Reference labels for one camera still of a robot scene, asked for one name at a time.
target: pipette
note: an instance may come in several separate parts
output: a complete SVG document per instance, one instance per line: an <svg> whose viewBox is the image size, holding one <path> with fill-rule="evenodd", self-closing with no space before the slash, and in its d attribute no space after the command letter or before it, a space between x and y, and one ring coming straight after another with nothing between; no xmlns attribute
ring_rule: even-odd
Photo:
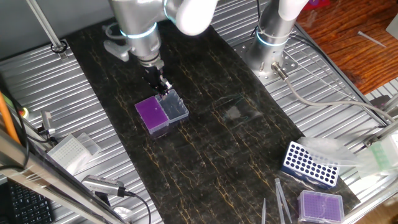
<svg viewBox="0 0 398 224"><path fill-rule="evenodd" d="M264 203L262 204L261 224L266 224L266 199L265 198L264 198Z"/></svg>
<svg viewBox="0 0 398 224"><path fill-rule="evenodd" d="M292 223L292 217L290 216L290 211L289 208L287 206L287 202L286 202L286 198L284 195L284 192L282 191L282 186L280 185L280 180L279 178L275 179L275 185L276 185L276 199L278 202L278 208L279 208L279 215L280 215L280 222L281 224L285 224L285 217L284 217L284 212L282 210L282 204L280 202L280 200L282 199L287 216L290 220L290 223Z"/></svg>
<svg viewBox="0 0 398 224"><path fill-rule="evenodd" d="M371 41L377 43L378 45L383 46L384 48L386 48L386 46L385 46L384 44L382 44L382 43L380 43L379 41L373 39L372 37L370 37L370 36L364 34L364 33L361 32L361 31L358 31L358 35L361 35L361 36L363 36L363 37L365 37L365 38L367 38L367 39L369 39L369 40L371 40Z"/></svg>

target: metal grating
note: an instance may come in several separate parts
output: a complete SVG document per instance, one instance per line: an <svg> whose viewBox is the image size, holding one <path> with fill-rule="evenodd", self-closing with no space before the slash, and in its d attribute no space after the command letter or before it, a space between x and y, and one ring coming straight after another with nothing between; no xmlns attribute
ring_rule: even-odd
<svg viewBox="0 0 398 224"><path fill-rule="evenodd" d="M147 201L152 223L163 223L75 56L70 49L67 54L69 58L61 61L48 45L0 62L0 71L13 96L30 111L29 121L36 128L41 125L40 110L49 110L57 127L57 139L86 133L102 148L78 172L78 180L92 174L122 181L127 189ZM109 202L131 209L135 223L148 223L147 209L139 199L113 196ZM56 203L53 208L56 223L85 221Z"/></svg>
<svg viewBox="0 0 398 224"><path fill-rule="evenodd" d="M266 1L261 1L262 7L266 4ZM230 46L239 47L251 40L250 33L257 24L256 7L255 0L233 0L220 5L212 26ZM285 51L333 88L358 98L339 73L306 45L290 40ZM147 200L152 211L152 223L163 223L72 51L68 49L67 54L69 59L61 61L50 51L49 46L45 46L0 62L0 70L4 72L14 96L30 110L29 121L34 126L40 125L40 110L50 110L57 127L57 138L69 134L77 137L86 133L102 148L96 158L79 171L77 179L94 174L121 180L129 190L138 192ZM348 99L317 77L304 69L290 74L293 86L309 100ZM398 80L393 81L390 82L391 86L384 87L392 95L398 93ZM375 128L379 123L360 107L344 105L318 108L303 105L280 80L268 83L266 88L306 136L336 138L353 152L360 153L364 149L364 139L379 131ZM382 92L382 89L372 92L370 97L377 97ZM362 202L396 178L387 176L361 180L355 169L341 169L340 176ZM136 198L110 197L109 201L112 206L132 209L136 213L135 223L147 223L146 208ZM60 205L54 204L54 207L57 223L85 222L82 217Z"/></svg>
<svg viewBox="0 0 398 224"><path fill-rule="evenodd" d="M217 9L212 22L219 35L237 53L242 51L242 46L245 45L246 49L250 46L252 42L250 34L256 24L255 0L237 0L224 4ZM294 29L294 32L303 35L297 29ZM348 96L357 100L364 98L363 96L359 97L359 91L355 91L352 84L347 83L339 72L332 70L330 65L327 65L318 53L309 46L290 39L287 42L285 52L315 74L311 75L302 67L289 73L290 81L302 97L311 101L324 102L350 100ZM380 125L377 118L374 119L374 116L369 115L361 107L351 105L313 107L305 105L291 94L287 85L280 79L265 84L265 88L289 118L308 137L339 139L352 152L361 153L366 148L363 141L380 130L377 128ZM348 96L342 95L336 90L342 91ZM380 87L371 94L373 97L377 97L386 93L390 95L398 93L398 79ZM341 168L340 177L362 203L377 194L382 186L387 186L397 178L397 176L390 175L361 180L355 168Z"/></svg>
<svg viewBox="0 0 398 224"><path fill-rule="evenodd" d="M368 93L366 95L366 98L368 100L373 100L382 95L387 95L390 96L390 98L392 98L396 94L398 94L398 78L395 78L391 80L389 83L386 83L383 86L380 86L378 89Z"/></svg>

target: orange tube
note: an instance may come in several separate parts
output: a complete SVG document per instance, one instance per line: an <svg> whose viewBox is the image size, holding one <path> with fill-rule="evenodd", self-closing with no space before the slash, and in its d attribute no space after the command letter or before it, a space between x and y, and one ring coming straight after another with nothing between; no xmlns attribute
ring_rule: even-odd
<svg viewBox="0 0 398 224"><path fill-rule="evenodd" d="M1 92L0 92L0 113L2 114L4 124L6 125L8 135L10 135L13 138L13 140L21 144L17 132L15 130L14 123L12 122L10 111L8 110L6 101L4 101L4 97L2 97Z"/></svg>

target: black marble work surface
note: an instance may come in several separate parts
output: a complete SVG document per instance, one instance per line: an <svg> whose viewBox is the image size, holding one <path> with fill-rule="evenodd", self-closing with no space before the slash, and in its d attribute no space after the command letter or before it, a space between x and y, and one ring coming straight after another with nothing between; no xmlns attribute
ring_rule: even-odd
<svg viewBox="0 0 398 224"><path fill-rule="evenodd" d="M294 223L305 189L342 195L345 213L359 203L341 179L326 191L280 171L289 142L302 133L211 27L188 37L159 23L165 74L190 115L152 138L134 104L154 92L134 57L125 63L105 51L101 26L111 22L67 41L166 224L260 223L264 198L267 222L280 223L277 177Z"/></svg>

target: purple pipette tip rack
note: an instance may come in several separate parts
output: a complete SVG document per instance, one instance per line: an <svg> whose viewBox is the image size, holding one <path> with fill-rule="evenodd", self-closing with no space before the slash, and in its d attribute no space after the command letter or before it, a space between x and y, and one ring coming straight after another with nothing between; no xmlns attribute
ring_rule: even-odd
<svg viewBox="0 0 398 224"><path fill-rule="evenodd" d="M169 119L154 96L136 104L150 134L169 125Z"/></svg>
<svg viewBox="0 0 398 224"><path fill-rule="evenodd" d="M298 197L299 221L314 223L342 223L343 199L340 195L304 190Z"/></svg>

